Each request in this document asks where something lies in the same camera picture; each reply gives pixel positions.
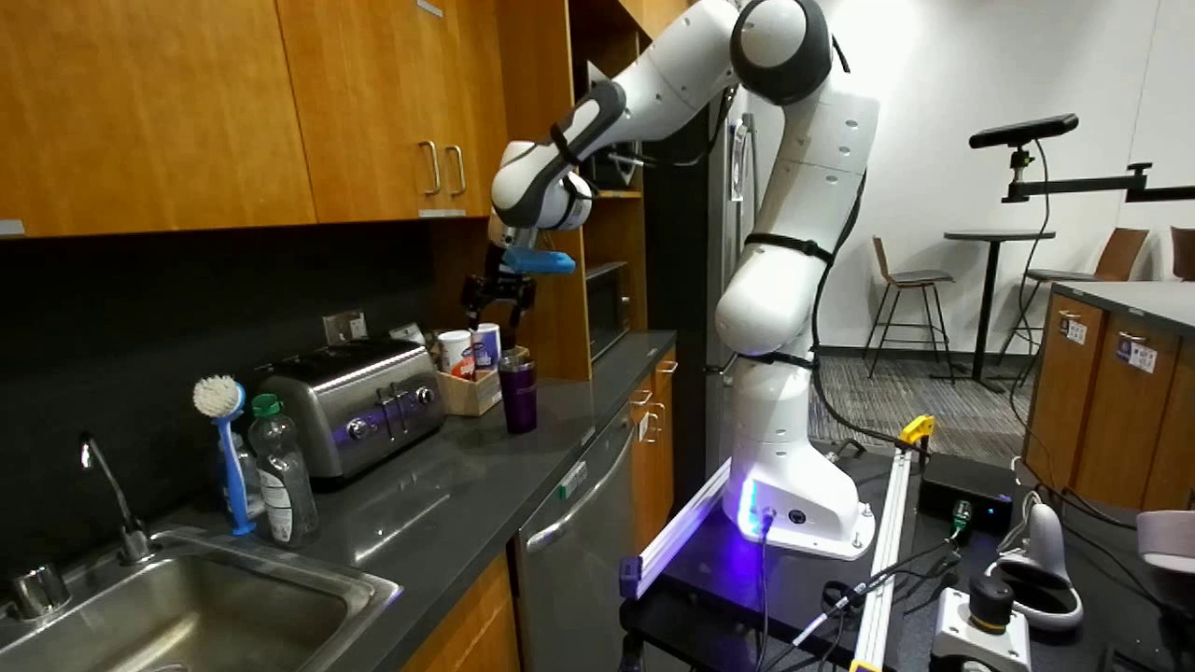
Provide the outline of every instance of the upper cabinet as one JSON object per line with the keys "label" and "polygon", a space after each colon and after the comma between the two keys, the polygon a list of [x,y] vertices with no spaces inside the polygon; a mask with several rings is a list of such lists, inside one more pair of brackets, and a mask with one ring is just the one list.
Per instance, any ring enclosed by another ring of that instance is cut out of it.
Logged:
{"label": "upper cabinet", "polygon": [[485,215],[502,3],[0,8],[0,234]]}
{"label": "upper cabinet", "polygon": [[485,215],[495,3],[275,0],[316,221]]}
{"label": "upper cabinet", "polygon": [[315,215],[272,0],[2,0],[0,127],[2,232]]}
{"label": "upper cabinet", "polygon": [[687,11],[687,0],[619,0],[647,38],[666,33],[666,26]]}

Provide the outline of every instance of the wall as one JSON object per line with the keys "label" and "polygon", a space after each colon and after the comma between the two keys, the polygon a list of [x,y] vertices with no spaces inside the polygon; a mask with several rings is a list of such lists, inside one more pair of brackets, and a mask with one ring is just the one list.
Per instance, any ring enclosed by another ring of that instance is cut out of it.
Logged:
{"label": "wall", "polygon": [[218,505],[189,379],[316,347],[330,308],[419,321],[429,257],[419,224],[0,242],[0,576],[114,532],[99,476],[61,472],[78,429],[137,516]]}
{"label": "wall", "polygon": [[[1037,227],[1044,199],[1001,205],[1007,149],[968,149],[981,127],[1079,110],[1079,130],[1049,139],[1055,180],[1121,174],[1155,161],[1151,184],[1195,184],[1195,3],[1189,0],[838,0],[833,26],[856,73],[880,99],[864,221],[829,281],[821,329],[860,347],[872,308],[870,234],[884,234],[897,270],[936,263],[953,347],[977,326],[981,246],[950,242],[950,227]],[[1170,224],[1195,224],[1195,200],[1124,205],[1124,194],[1049,200],[1054,242],[1033,263],[1095,270],[1114,224],[1151,227],[1139,276],[1170,276]],[[1012,321],[1012,288],[1029,246],[1004,246],[996,321]]]}

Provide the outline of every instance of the cup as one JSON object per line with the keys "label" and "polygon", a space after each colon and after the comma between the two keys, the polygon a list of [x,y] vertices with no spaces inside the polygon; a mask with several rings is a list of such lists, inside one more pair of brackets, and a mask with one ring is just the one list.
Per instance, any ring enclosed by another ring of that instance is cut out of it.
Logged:
{"label": "cup", "polygon": [[477,368],[495,368],[502,363],[502,329],[493,321],[477,326]]}
{"label": "cup", "polygon": [[502,409],[506,418],[506,434],[531,434],[539,425],[534,363],[523,359],[502,365]]}
{"label": "cup", "polygon": [[473,336],[468,329],[442,332],[443,368],[455,368],[463,359],[470,359],[470,341]]}

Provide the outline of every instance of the dark bottle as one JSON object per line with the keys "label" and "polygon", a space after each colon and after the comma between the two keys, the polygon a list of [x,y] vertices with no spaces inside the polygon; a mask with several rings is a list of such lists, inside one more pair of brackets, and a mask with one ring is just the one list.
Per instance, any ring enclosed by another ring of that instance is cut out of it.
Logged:
{"label": "dark bottle", "polygon": [[506,413],[506,434],[531,434],[539,425],[534,363],[531,359],[504,359],[502,363],[502,408]]}
{"label": "dark bottle", "polygon": [[251,446],[261,464],[261,495],[270,537],[295,545],[315,532],[316,509],[310,469],[299,446],[299,425],[272,393],[253,395]]}

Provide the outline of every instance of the table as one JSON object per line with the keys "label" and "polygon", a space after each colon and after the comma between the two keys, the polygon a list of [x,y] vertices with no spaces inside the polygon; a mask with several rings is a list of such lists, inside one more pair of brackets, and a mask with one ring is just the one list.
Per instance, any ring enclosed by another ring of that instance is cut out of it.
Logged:
{"label": "table", "polygon": [[977,332],[971,352],[971,379],[981,379],[981,359],[986,359],[986,326],[994,316],[994,291],[996,291],[996,270],[1001,270],[1001,246],[1004,242],[1028,242],[1028,239],[1054,239],[1054,232],[1016,232],[1016,227],[991,227],[991,232],[945,232],[945,239],[957,242],[986,242],[986,270],[981,270],[981,301],[977,301]]}
{"label": "table", "polygon": [[[889,460],[860,460],[849,464],[860,482],[864,501],[876,509],[884,495]],[[994,466],[977,466],[957,460],[957,472],[994,476]],[[1065,634],[1033,634],[1029,657],[1033,668],[1100,668],[1109,647],[1129,649],[1143,668],[1177,672],[1195,668],[1195,643],[1189,637],[1190,622],[1171,622],[1143,597],[1151,582],[1146,563],[1136,557],[1136,528],[1109,526],[1106,516],[1092,516],[1079,505],[1055,505],[1067,526],[1067,571],[1085,604],[1082,622]],[[905,557],[942,545],[950,532],[945,519],[917,516],[915,505],[907,511]],[[996,532],[971,532],[958,547],[957,571],[945,578],[962,586],[976,571],[981,571],[996,551]],[[907,567],[925,571],[942,551],[931,551]],[[794,551],[758,547],[742,542],[733,521],[712,511],[704,526],[680,547],[671,567],[647,589],[643,601],[625,604],[627,654],[635,657],[637,643],[651,643],[693,668],[711,672],[745,672],[770,668],[779,654],[787,654],[787,637],[794,637],[821,612],[824,582],[860,582],[866,578],[870,561],[838,563],[810,561]],[[764,578],[770,622],[763,622],[763,594],[758,578]],[[891,631],[889,631],[889,660],[884,668],[931,668],[931,637],[936,619],[936,582],[897,586]],[[1195,612],[1195,597],[1170,597],[1171,604]],[[815,657],[833,664],[850,664],[856,626],[824,622],[808,637]]]}

